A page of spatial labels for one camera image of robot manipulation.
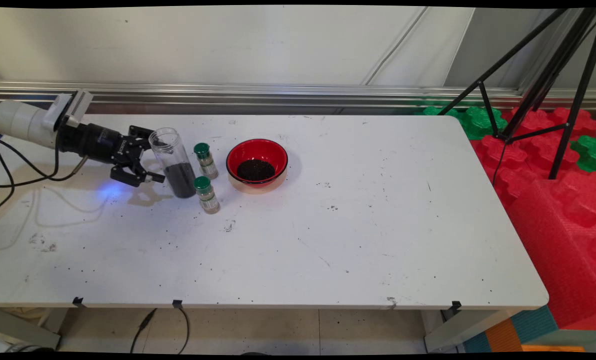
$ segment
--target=black tripod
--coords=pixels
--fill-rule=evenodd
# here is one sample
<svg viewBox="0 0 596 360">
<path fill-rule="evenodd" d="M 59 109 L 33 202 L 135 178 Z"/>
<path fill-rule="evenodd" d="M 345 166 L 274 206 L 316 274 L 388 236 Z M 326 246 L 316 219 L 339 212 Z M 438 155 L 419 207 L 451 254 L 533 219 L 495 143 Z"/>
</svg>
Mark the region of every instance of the black tripod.
<svg viewBox="0 0 596 360">
<path fill-rule="evenodd" d="M 513 55 L 520 51 L 520 49 L 525 47 L 525 45 L 527 45 L 538 34 L 540 34 L 540 32 L 542 32 L 551 23 L 553 23 L 554 20 L 561 16 L 566 10 L 567 9 L 556 9 L 556 11 L 554 11 L 547 19 L 545 19 L 545 21 L 543 21 L 540 25 L 538 25 L 538 27 L 532 30 L 532 32 L 527 34 L 527 36 L 525 36 L 524 39 L 522 39 L 516 46 L 509 50 L 508 53 L 506 53 L 500 60 L 493 64 L 491 68 L 485 71 L 483 75 L 478 77 L 478 79 L 476 79 L 476 81 L 469 85 L 467 89 L 465 89 L 465 91 L 460 93 L 458 97 L 454 98 L 454 100 L 451 101 L 449 105 L 447 105 L 444 109 L 442 109 L 442 111 L 438 113 L 439 116 L 446 114 L 449 110 L 455 107 L 456 104 L 463 100 L 465 96 L 469 95 L 474 89 L 476 89 L 476 87 L 479 87 L 480 93 L 482 94 L 482 98 L 485 103 L 485 108 L 487 109 L 489 120 L 491 121 L 493 136 L 497 139 L 501 139 L 502 141 L 504 141 L 505 146 L 520 139 L 535 137 L 536 135 L 541 135 L 553 132 L 555 130 L 564 129 L 562 137 L 560 139 L 560 144 L 558 145 L 558 150 L 556 151 L 556 156 L 551 166 L 551 171 L 549 173 L 549 179 L 551 180 L 556 178 L 558 170 L 561 166 L 561 162 L 563 162 L 563 156 L 565 154 L 565 150 L 567 150 L 567 143 L 570 140 L 570 136 L 572 136 L 572 131 L 574 128 L 574 124 L 576 123 L 576 117 L 578 116 L 580 105 L 582 104 L 585 92 L 587 91 L 589 79 L 591 78 L 594 66 L 596 65 L 596 32 L 595 39 L 593 39 L 593 45 L 591 47 L 589 57 L 586 60 L 584 70 L 580 78 L 580 83 L 578 84 L 576 95 L 571 105 L 571 110 L 569 112 L 569 116 L 567 118 L 566 123 L 561 123 L 561 125 L 548 127 L 546 129 L 530 132 L 528 134 L 516 137 L 513 137 L 513 135 L 518 129 L 520 123 L 522 123 L 522 121 L 524 120 L 525 115 L 527 114 L 529 109 L 533 107 L 533 110 L 536 111 L 538 107 L 540 107 L 540 105 L 543 103 L 543 100 L 545 100 L 547 93 L 556 81 L 558 75 L 560 75 L 561 71 L 570 61 L 570 59 L 572 58 L 576 50 L 579 48 L 582 41 L 587 37 L 587 35 L 596 25 L 596 22 L 592 23 L 593 18 L 596 16 L 596 7 L 585 7 L 582 10 L 580 15 L 576 19 L 576 22 L 572 25 L 571 29 L 563 39 L 562 43 L 560 44 L 560 46 L 558 46 L 556 52 L 549 60 L 549 63 L 547 63 L 544 70 L 540 73 L 540 76 L 538 76 L 538 79 L 536 79 L 529 91 L 525 93 L 524 98 L 518 106 L 518 110 L 515 112 L 511 121 L 509 121 L 509 124 L 504 128 L 504 130 L 502 130 L 502 132 L 499 131 L 498 127 L 496 126 L 496 121 L 494 120 L 494 115 L 492 112 L 492 105 L 490 104 L 490 100 L 487 96 L 484 81 L 501 66 L 503 66 L 504 63 L 511 59 L 511 57 L 513 57 Z"/>
</svg>

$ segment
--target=black granules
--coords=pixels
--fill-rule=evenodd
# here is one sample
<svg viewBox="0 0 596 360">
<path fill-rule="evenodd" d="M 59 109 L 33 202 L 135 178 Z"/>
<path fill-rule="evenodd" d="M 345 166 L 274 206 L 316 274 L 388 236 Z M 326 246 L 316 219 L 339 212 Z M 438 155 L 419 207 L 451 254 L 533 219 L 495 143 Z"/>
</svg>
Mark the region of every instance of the black granules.
<svg viewBox="0 0 596 360">
<path fill-rule="evenodd" d="M 258 159 L 243 161 L 236 172 L 239 178 L 248 182 L 259 182 L 271 178 L 275 173 L 276 170 L 269 162 Z"/>
<path fill-rule="evenodd" d="M 194 189 L 194 169 L 188 162 L 181 162 L 165 168 L 165 177 L 177 198 L 191 198 L 196 193 Z"/>
</svg>

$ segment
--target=blue light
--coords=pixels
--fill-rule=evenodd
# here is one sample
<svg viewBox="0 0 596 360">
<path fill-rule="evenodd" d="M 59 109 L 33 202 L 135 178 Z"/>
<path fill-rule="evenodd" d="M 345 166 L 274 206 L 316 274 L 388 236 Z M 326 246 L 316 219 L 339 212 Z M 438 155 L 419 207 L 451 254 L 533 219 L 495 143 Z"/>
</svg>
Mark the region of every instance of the blue light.
<svg viewBox="0 0 596 360">
<path fill-rule="evenodd" d="M 119 196 L 123 192 L 125 184 L 116 180 L 109 180 L 98 187 L 96 196 L 99 199 L 108 199 Z"/>
</svg>

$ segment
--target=power cord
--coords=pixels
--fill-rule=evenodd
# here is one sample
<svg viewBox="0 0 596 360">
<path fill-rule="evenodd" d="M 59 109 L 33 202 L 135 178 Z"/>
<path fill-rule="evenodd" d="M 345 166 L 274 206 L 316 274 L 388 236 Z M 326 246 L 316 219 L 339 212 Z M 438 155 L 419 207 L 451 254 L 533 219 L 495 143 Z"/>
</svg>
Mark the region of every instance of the power cord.
<svg viewBox="0 0 596 360">
<path fill-rule="evenodd" d="M 0 163 L 2 164 L 2 167 L 5 169 L 5 172 L 7 173 L 7 177 L 9 178 L 9 182 L 10 182 L 9 185 L 0 185 L 0 189 L 7 189 L 7 188 L 11 189 L 8 196 L 0 203 L 0 207 L 2 207 L 10 198 L 12 198 L 12 195 L 14 194 L 14 189 L 16 189 L 16 187 L 21 187 L 23 185 L 29 185 L 29 184 L 41 182 L 42 180 L 47 180 L 47 179 L 51 180 L 52 182 L 64 182 L 65 180 L 68 180 L 72 176 L 76 175 L 76 173 L 78 173 L 78 170 L 81 168 L 81 166 L 83 166 L 84 162 L 87 160 L 87 157 L 84 157 L 83 160 L 71 171 L 71 173 L 69 175 L 64 176 L 64 177 L 55 178 L 54 176 L 58 173 L 58 168 L 59 168 L 58 136 L 56 136 L 55 161 L 54 161 L 54 165 L 53 165 L 53 171 L 49 175 L 40 171 L 40 169 L 37 168 L 36 166 L 34 166 L 34 164 L 32 164 L 32 162 L 29 161 L 28 158 L 26 158 L 22 153 L 20 153 L 20 151 L 16 150 L 16 148 L 14 146 L 11 146 L 10 144 L 6 143 L 5 141 L 2 141 L 1 139 L 0 139 L 0 144 L 6 146 L 9 150 L 13 151 L 24 162 L 26 162 L 26 164 L 28 164 L 28 166 L 30 166 L 31 169 L 36 171 L 36 173 L 40 174 L 40 176 L 41 176 L 39 178 L 35 178 L 34 180 L 19 182 L 19 183 L 15 184 L 12 173 L 10 173 L 10 169 L 7 167 L 7 164 L 5 164 L 3 155 L 1 155 L 1 151 L 0 151 Z"/>
<path fill-rule="evenodd" d="M 2 207 L 3 204 L 7 203 L 7 200 L 12 198 L 12 195 L 14 195 L 14 190 L 16 189 L 16 186 L 14 186 L 14 178 L 12 176 L 12 173 L 10 173 L 10 169 L 7 167 L 7 165 L 5 164 L 5 161 L 3 160 L 3 155 L 1 155 L 1 151 L 0 151 L 0 163 L 2 164 L 2 167 L 5 168 L 5 173 L 7 173 L 7 177 L 9 178 L 9 182 L 11 183 L 11 191 L 9 192 L 7 197 L 0 203 L 0 207 Z"/>
<path fill-rule="evenodd" d="M 504 142 L 504 146 L 502 146 L 502 153 L 500 154 L 500 161 L 498 162 L 498 165 L 496 166 L 496 171 L 494 171 L 494 177 L 493 180 L 491 181 L 491 186 L 492 187 L 496 187 L 496 174 L 498 173 L 498 170 L 500 169 L 500 164 L 502 164 L 502 157 L 504 157 L 505 155 L 505 149 L 507 148 L 507 142 Z"/>
<path fill-rule="evenodd" d="M 136 346 L 136 340 L 138 339 L 138 335 L 140 335 L 140 333 L 143 330 L 145 330 L 145 328 L 147 328 L 147 325 L 150 321 L 152 321 L 152 317 L 154 317 L 154 313 L 156 312 L 156 310 L 157 309 L 151 310 L 151 312 L 147 314 L 147 316 L 145 316 L 143 321 L 140 323 L 140 326 L 138 327 L 138 332 L 136 332 L 136 336 L 133 337 L 133 341 L 131 342 L 131 349 L 129 349 L 129 354 L 134 353 L 134 346 Z M 184 339 L 184 345 L 176 355 L 180 355 L 183 352 L 183 350 L 185 350 L 185 348 L 187 347 L 187 343 L 189 342 L 189 317 L 183 309 L 178 308 L 178 310 L 180 310 L 182 315 L 184 315 L 184 321 L 186 321 L 186 338 Z"/>
</svg>

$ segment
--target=floor tile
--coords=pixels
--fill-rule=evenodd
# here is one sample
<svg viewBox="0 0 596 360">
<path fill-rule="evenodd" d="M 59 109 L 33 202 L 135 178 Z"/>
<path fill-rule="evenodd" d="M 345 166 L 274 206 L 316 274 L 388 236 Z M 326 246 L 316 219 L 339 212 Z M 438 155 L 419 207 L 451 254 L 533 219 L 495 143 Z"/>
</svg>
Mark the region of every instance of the floor tile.
<svg viewBox="0 0 596 360">
<path fill-rule="evenodd" d="M 138 326 L 152 309 L 70 309 L 60 328 L 58 351 L 129 353 Z M 142 353 L 150 325 L 136 340 Z"/>
<path fill-rule="evenodd" d="M 183 354 L 318 355 L 318 310 L 186 309 L 190 338 Z M 177 309 L 158 309 L 145 353 L 175 354 L 185 342 L 186 322 Z"/>
<path fill-rule="evenodd" d="M 321 355 L 426 354 L 416 310 L 320 310 Z"/>
</svg>

